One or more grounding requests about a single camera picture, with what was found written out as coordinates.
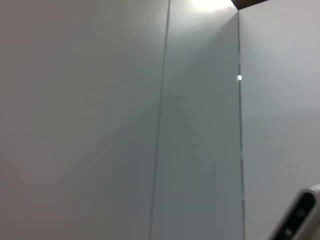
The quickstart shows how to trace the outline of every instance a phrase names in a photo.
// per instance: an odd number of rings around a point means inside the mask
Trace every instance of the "dark ceiling edge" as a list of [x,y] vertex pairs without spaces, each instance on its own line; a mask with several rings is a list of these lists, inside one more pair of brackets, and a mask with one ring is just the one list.
[[268,0],[232,0],[233,4],[238,10],[249,8],[256,4],[261,4]]

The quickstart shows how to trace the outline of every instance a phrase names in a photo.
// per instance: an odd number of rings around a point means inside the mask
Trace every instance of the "ceiling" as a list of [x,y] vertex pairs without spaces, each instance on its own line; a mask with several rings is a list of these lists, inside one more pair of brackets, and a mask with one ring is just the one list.
[[251,7],[256,4],[266,2],[267,0],[232,0],[238,10]]

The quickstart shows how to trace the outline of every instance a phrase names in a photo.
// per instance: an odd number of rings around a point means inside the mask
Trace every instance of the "white wall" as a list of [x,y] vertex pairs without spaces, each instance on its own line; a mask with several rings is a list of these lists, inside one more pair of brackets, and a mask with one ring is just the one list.
[[167,13],[1,1],[0,239],[148,239]]
[[320,183],[320,2],[240,11],[246,240],[265,240]]
[[152,240],[243,239],[238,11],[214,4],[171,1]]

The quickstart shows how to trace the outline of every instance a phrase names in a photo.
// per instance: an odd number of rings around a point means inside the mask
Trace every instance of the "electronic device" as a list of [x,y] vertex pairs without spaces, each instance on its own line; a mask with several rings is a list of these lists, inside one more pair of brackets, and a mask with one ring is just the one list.
[[269,240],[320,240],[320,185],[299,191]]

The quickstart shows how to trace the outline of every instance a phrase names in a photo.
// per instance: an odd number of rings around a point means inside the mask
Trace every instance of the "gray wall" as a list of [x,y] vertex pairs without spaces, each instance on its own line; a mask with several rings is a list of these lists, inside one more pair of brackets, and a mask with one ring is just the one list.
[[148,239],[167,13],[1,1],[0,239]]
[[265,240],[297,191],[320,183],[320,2],[240,11],[247,240]]
[[214,4],[171,1],[152,240],[243,239],[238,12]]

